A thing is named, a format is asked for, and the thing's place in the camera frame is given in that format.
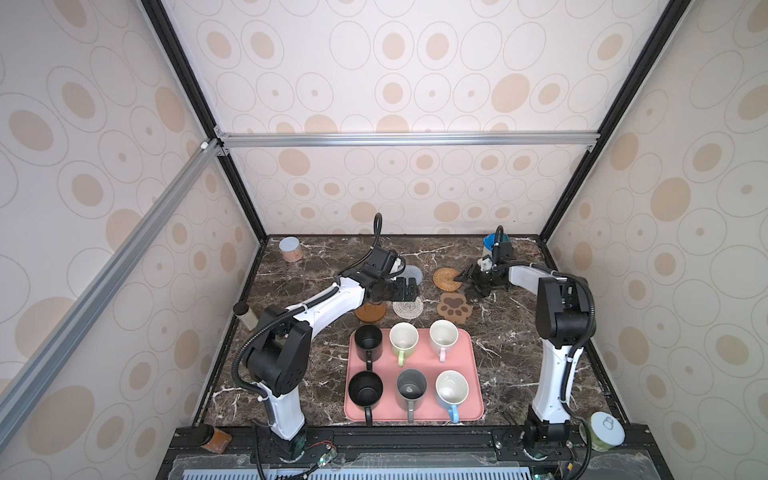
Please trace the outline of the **diagonal aluminium bar left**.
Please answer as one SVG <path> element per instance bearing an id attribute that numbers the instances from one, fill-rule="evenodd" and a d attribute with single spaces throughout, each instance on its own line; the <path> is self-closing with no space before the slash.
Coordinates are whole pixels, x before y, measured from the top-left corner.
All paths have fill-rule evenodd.
<path id="1" fill-rule="evenodd" d="M 141 218 L 112 258 L 73 303 L 1 398 L 1 447 L 16 435 L 43 394 L 99 319 L 193 184 L 222 148 L 210 138 Z"/>

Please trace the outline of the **pink jar white lid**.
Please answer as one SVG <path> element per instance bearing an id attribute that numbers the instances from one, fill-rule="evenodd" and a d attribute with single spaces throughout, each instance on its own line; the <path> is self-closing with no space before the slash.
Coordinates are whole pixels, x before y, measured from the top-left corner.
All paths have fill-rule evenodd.
<path id="1" fill-rule="evenodd" d="M 304 256 L 300 240 L 293 236 L 282 238 L 279 242 L 279 250 L 288 263 L 298 262 Z"/>

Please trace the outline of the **grey mug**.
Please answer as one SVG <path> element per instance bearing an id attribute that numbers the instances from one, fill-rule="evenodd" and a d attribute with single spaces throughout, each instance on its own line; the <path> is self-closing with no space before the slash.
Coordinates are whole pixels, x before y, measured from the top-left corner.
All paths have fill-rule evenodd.
<path id="1" fill-rule="evenodd" d="M 396 400 L 399 407 L 407 414 L 407 422 L 415 422 L 415 412 L 423 403 L 427 393 L 426 376 L 418 369 L 406 369 L 396 380 Z"/>

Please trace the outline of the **white cup blue lid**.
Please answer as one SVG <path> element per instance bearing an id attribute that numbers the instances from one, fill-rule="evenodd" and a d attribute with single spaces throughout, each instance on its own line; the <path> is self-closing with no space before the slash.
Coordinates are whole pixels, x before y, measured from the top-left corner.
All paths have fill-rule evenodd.
<path id="1" fill-rule="evenodd" d="M 489 256 L 491 258 L 491 249 L 494 244 L 498 244 L 500 242 L 510 241 L 510 238 L 508 235 L 503 234 L 501 236 L 501 239 L 499 241 L 496 241 L 496 235 L 490 234 L 486 236 L 483 239 L 483 256 Z"/>

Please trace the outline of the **small bottle black cap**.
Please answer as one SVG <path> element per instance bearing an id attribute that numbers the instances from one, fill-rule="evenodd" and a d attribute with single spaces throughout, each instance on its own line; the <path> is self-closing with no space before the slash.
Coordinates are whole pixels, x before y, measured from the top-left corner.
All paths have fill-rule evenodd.
<path id="1" fill-rule="evenodd" d="M 259 319 L 247 301 L 237 302 L 232 311 L 247 331 L 252 332 L 258 326 Z"/>

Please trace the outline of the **pink handled white mug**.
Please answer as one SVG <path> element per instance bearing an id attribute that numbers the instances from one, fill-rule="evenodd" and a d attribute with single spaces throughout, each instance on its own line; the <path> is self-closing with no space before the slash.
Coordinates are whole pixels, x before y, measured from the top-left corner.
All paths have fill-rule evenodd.
<path id="1" fill-rule="evenodd" d="M 458 328 L 448 320 L 437 320 L 429 328 L 430 348 L 440 363 L 446 362 L 447 354 L 456 345 L 458 339 Z"/>

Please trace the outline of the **horizontal aluminium bar rear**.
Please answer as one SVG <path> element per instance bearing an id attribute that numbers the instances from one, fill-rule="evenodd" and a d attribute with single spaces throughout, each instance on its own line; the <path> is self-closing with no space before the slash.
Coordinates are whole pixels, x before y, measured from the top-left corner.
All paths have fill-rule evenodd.
<path id="1" fill-rule="evenodd" d="M 512 132 L 409 132 L 409 133 L 254 133 L 225 132 L 208 139 L 216 150 L 232 148 L 330 148 L 330 147 L 448 147 L 448 146 L 593 146 L 600 138 L 596 131 L 512 131 Z"/>

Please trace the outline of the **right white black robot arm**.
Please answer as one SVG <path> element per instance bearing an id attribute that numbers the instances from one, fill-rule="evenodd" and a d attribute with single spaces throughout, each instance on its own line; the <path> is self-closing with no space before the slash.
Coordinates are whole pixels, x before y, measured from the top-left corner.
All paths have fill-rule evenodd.
<path id="1" fill-rule="evenodd" d="M 578 361 L 596 331 L 594 296 L 587 281 L 575 275 L 520 261 L 492 265 L 484 258 L 454 280 L 468 296 L 521 287 L 536 295 L 535 326 L 542 339 L 539 384 L 523 426 L 521 442 L 528 452 L 568 439 L 575 413 L 569 405 Z"/>

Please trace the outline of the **cork paw print coaster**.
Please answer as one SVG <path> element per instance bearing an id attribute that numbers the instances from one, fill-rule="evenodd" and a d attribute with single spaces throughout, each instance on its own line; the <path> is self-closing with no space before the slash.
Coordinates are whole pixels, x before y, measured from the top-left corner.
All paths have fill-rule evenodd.
<path id="1" fill-rule="evenodd" d="M 463 325 L 471 317 L 473 306 L 468 303 L 464 294 L 446 292 L 440 296 L 436 311 L 441 318 Z"/>

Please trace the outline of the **woven rattan round coaster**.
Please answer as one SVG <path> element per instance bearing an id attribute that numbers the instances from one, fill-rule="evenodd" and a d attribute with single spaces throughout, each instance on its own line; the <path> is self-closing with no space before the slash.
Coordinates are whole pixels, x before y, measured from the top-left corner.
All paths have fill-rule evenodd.
<path id="1" fill-rule="evenodd" d="M 453 268 L 439 268 L 433 274 L 433 282 L 438 289 L 444 292 L 455 292 L 462 286 L 462 282 L 456 280 L 459 275 L 460 273 Z"/>

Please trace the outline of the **green handled white mug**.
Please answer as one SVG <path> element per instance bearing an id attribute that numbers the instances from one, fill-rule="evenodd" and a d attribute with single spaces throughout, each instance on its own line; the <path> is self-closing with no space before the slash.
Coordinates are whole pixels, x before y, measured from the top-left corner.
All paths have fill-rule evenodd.
<path id="1" fill-rule="evenodd" d="M 400 322 L 391 328 L 389 341 L 392 352 L 397 359 L 397 364 L 402 368 L 405 365 L 405 361 L 414 353 L 418 345 L 418 329 L 410 323 Z"/>

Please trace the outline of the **light brown wooden coaster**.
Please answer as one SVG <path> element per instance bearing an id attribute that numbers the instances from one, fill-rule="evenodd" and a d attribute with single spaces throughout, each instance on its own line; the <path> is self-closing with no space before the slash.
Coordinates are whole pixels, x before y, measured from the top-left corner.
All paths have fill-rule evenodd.
<path id="1" fill-rule="evenodd" d="M 376 323 L 387 314 L 388 307 L 385 303 L 365 303 L 354 310 L 354 315 L 364 323 Z"/>

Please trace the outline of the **grey felt round coaster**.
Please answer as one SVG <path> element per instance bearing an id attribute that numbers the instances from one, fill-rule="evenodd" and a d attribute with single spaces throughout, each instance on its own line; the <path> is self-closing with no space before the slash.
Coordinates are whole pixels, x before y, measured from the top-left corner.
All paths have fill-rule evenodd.
<path id="1" fill-rule="evenodd" d="M 404 268 L 401 277 L 406 279 L 414 279 L 416 284 L 420 285 L 423 282 L 424 274 L 419 267 L 415 265 L 407 265 Z"/>

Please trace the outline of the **brown block on rail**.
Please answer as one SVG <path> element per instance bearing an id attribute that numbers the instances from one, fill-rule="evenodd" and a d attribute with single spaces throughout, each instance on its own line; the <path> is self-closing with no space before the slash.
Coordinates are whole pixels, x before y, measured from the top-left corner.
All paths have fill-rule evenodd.
<path id="1" fill-rule="evenodd" d="M 194 434 L 195 445 L 213 454 L 223 454 L 232 441 L 231 434 L 208 424 L 198 425 Z"/>

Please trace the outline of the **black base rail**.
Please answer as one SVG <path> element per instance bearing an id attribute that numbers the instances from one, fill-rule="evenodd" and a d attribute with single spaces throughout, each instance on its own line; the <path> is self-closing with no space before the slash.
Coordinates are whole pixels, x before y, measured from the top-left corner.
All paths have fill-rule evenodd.
<path id="1" fill-rule="evenodd" d="M 520 466 L 532 476 L 565 479 L 574 477 L 584 460 L 586 479 L 669 479 L 672 473 L 645 425 L 628 424 L 626 438 L 606 452 L 589 453 L 578 433 L 564 441 L 526 445 L 517 425 L 495 426 L 331 426 L 309 427 L 296 442 L 273 438 L 262 426 L 226 427 L 231 441 L 221 454 L 207 446 L 213 438 L 210 426 L 178 429 L 161 462 L 160 479 L 178 479 L 198 468 L 239 468 L 261 476 L 288 468 L 321 471 L 322 455 L 336 456 L 328 469 L 369 467 L 413 469 L 419 465 L 439 469 L 473 466 Z"/>

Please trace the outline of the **blue handled white mug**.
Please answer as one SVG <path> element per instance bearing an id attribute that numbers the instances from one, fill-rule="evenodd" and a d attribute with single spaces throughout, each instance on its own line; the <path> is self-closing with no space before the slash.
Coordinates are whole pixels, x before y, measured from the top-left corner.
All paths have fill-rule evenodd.
<path id="1" fill-rule="evenodd" d="M 469 396 L 469 383 L 458 371 L 441 372 L 435 381 L 436 401 L 444 409 L 453 424 L 460 422 L 458 408 Z"/>

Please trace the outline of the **black mug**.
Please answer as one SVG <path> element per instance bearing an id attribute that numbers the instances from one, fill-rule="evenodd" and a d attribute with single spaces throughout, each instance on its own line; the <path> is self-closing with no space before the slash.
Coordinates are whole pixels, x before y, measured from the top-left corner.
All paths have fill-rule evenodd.
<path id="1" fill-rule="evenodd" d="M 383 382 L 378 374 L 365 370 L 356 373 L 347 388 L 350 400 L 361 408 L 368 428 L 373 426 L 373 409 L 383 395 Z"/>
<path id="2" fill-rule="evenodd" d="M 383 352 L 382 330 L 373 324 L 366 324 L 354 332 L 355 352 L 368 371 L 373 370 L 373 363 Z"/>

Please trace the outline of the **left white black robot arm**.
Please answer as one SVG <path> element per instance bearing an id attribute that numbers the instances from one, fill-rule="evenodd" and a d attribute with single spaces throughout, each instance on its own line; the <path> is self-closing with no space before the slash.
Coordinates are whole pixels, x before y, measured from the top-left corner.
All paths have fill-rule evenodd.
<path id="1" fill-rule="evenodd" d="M 306 444 L 299 384 L 314 337 L 367 302 L 410 302 L 419 295 L 414 278 L 356 280 L 340 276 L 329 288 L 286 308 L 264 310 L 231 365 L 234 384 L 266 403 L 269 432 L 283 455 L 295 459 Z"/>

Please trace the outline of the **white woven round coaster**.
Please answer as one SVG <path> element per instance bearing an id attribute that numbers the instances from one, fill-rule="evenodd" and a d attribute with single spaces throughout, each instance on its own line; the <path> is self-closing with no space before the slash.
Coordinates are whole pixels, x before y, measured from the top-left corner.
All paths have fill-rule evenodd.
<path id="1" fill-rule="evenodd" d="M 398 317 L 405 320 L 413 320 L 423 313 L 424 304 L 420 298 L 417 298 L 410 302 L 393 302 L 392 308 Z"/>

